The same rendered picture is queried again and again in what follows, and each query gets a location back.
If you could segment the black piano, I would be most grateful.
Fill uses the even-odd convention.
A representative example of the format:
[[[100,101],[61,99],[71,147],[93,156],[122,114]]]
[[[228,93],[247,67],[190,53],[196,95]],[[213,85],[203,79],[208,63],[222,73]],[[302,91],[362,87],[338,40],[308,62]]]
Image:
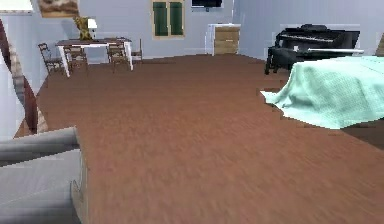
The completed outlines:
[[[356,49],[359,31],[329,29],[326,25],[304,24],[285,28],[267,50],[264,74],[280,68],[290,70],[297,62],[315,61],[360,53]]]

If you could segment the brown framed picture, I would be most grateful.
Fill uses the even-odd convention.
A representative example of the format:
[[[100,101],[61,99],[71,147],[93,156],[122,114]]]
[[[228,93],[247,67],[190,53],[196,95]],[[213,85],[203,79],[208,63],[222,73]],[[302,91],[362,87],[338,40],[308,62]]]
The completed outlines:
[[[78,0],[37,0],[43,18],[68,18],[79,15]]]

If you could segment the bed with mint green cover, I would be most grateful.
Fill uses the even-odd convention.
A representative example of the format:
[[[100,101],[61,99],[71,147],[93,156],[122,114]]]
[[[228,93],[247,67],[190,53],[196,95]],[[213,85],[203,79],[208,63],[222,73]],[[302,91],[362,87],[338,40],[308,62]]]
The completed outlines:
[[[347,56],[297,62],[265,102],[288,118],[328,129],[384,118],[384,57]]]

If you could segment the window with green shutters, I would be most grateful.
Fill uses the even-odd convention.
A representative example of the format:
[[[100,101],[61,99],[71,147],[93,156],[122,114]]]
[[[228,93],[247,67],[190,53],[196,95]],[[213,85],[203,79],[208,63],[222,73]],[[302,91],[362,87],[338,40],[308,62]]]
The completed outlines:
[[[157,39],[183,38],[184,0],[152,0],[152,32]]]

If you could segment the white window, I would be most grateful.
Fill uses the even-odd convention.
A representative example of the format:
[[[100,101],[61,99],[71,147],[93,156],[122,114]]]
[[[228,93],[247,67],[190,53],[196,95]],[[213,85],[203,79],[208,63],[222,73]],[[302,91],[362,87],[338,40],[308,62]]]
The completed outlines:
[[[0,13],[32,13],[30,0],[0,0]]]

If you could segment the yellow-green house plant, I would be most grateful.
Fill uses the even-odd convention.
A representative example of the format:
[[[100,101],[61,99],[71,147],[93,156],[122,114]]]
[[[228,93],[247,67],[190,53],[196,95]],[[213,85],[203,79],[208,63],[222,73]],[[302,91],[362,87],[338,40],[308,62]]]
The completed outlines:
[[[77,29],[79,30],[79,39],[80,40],[91,40],[92,36],[88,28],[88,17],[76,16],[73,18]]]

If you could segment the black television set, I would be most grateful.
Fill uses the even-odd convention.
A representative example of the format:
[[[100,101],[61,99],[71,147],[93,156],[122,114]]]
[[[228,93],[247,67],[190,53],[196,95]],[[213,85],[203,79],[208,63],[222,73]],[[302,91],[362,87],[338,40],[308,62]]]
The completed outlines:
[[[192,7],[220,8],[223,0],[191,0]]]

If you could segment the dark wooden chair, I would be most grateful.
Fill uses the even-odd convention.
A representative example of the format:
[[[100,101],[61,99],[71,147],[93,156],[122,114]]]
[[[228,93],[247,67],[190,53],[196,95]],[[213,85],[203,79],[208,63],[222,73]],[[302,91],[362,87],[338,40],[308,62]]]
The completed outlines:
[[[137,63],[143,62],[142,39],[139,39],[139,49],[137,51],[132,51],[131,55],[133,57],[133,60]]]
[[[72,73],[76,66],[85,66],[85,69],[88,69],[87,56],[81,46],[65,46],[64,53],[69,73]]]
[[[116,70],[117,64],[125,63],[130,68],[129,59],[123,42],[109,43],[107,47],[107,55],[112,65],[112,71]]]
[[[38,48],[48,74],[51,74],[52,72],[64,73],[62,59],[60,57],[54,57],[46,43],[40,43]]]

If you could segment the wooden chest of drawers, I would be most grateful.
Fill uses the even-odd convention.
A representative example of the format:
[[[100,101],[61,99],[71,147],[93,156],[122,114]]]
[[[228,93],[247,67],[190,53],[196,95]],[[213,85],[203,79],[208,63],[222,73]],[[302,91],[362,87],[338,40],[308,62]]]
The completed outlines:
[[[205,35],[205,53],[209,55],[237,54],[240,24],[209,24]]]

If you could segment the white table with brown top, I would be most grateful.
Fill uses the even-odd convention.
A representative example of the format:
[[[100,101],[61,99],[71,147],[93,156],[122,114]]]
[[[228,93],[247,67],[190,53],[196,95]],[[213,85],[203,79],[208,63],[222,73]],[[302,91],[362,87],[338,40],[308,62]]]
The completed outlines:
[[[97,48],[97,47],[107,47],[112,43],[122,42],[124,44],[124,48],[126,51],[126,55],[128,57],[130,70],[133,70],[133,62],[132,62],[132,41],[127,38],[102,38],[102,39],[94,39],[94,40],[60,40],[56,43],[56,46],[59,49],[59,53],[62,59],[62,63],[64,66],[64,71],[66,72],[66,76],[70,76],[70,71],[68,67],[67,57],[64,52],[64,48],[66,46],[80,46],[81,48]]]

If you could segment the white table lamp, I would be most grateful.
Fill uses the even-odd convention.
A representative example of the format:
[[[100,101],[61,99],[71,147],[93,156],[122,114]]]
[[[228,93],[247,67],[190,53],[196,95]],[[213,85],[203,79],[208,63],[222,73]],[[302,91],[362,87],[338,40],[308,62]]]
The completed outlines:
[[[88,30],[90,32],[90,35],[92,38],[95,38],[96,34],[95,34],[95,31],[97,29],[97,23],[96,23],[96,20],[93,19],[93,18],[89,18],[87,20],[87,26],[88,26]]]

